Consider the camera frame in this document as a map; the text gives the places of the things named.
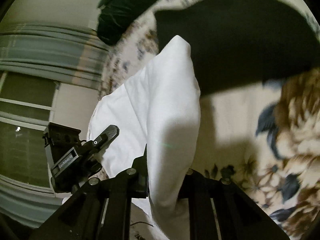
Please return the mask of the white cloth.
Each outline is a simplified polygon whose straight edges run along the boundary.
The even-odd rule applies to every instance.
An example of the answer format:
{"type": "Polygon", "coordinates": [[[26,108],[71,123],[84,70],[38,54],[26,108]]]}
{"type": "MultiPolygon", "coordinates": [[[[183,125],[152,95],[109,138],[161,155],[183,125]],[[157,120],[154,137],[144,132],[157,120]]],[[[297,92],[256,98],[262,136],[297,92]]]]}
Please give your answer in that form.
{"type": "Polygon", "coordinates": [[[147,199],[135,200],[167,239],[189,239],[189,210],[178,193],[192,165],[200,127],[200,89],[191,47],[175,36],[134,76],[97,104],[87,139],[107,126],[119,135],[102,152],[101,164],[113,178],[147,155],[147,199]]]}

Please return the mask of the floral bed blanket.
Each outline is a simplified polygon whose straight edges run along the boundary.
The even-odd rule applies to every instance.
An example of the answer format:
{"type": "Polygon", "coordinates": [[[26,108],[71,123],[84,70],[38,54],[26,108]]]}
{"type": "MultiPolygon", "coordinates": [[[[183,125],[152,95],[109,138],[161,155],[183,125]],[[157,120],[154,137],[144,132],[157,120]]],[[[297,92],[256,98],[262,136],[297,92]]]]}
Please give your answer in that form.
{"type": "MultiPolygon", "coordinates": [[[[163,50],[157,11],[183,10],[201,1],[159,0],[137,18],[111,48],[100,100],[163,50]]],[[[277,1],[297,10],[319,41],[319,23],[303,0],[277,1]]],[[[199,134],[189,169],[234,182],[289,239],[301,239],[319,214],[319,66],[285,79],[206,95],[200,91],[199,102],[199,134]]]]}

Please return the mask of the grey-green striped curtain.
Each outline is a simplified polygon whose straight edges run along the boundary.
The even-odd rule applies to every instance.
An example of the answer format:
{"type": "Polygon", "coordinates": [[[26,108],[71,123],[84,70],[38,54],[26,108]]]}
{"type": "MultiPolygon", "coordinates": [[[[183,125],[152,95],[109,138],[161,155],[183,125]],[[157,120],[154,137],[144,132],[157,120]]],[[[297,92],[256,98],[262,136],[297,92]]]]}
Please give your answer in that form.
{"type": "Polygon", "coordinates": [[[107,56],[107,45],[89,28],[48,23],[1,27],[3,71],[98,89],[107,56]]]}

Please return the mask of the dark green pillow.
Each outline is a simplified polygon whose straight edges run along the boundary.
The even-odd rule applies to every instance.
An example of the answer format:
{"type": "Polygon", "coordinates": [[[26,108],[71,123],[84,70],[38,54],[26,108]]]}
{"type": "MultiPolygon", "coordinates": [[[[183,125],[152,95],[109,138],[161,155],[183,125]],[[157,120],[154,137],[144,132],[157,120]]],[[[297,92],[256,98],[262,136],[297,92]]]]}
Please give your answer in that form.
{"type": "Polygon", "coordinates": [[[117,44],[130,24],[158,0],[100,0],[97,36],[108,46],[117,44]]]}

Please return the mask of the black folded garment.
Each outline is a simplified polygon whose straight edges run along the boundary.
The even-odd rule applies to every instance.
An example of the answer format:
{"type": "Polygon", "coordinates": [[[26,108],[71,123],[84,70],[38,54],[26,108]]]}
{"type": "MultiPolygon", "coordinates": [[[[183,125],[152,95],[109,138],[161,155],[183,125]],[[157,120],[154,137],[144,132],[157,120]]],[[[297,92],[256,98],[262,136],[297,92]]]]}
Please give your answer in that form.
{"type": "Polygon", "coordinates": [[[319,41],[306,19],[277,0],[204,0],[155,13],[159,49],[174,36],[191,47],[203,95],[280,80],[319,66],[319,41]]]}

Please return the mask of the window with white frame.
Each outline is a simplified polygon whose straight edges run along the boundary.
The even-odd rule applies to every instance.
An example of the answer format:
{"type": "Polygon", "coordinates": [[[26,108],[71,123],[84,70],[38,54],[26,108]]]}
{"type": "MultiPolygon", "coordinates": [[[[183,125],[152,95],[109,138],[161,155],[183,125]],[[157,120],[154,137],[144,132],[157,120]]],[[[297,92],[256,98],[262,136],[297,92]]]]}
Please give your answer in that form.
{"type": "Polygon", "coordinates": [[[1,175],[50,187],[42,136],[59,88],[57,81],[1,71],[1,175]]]}

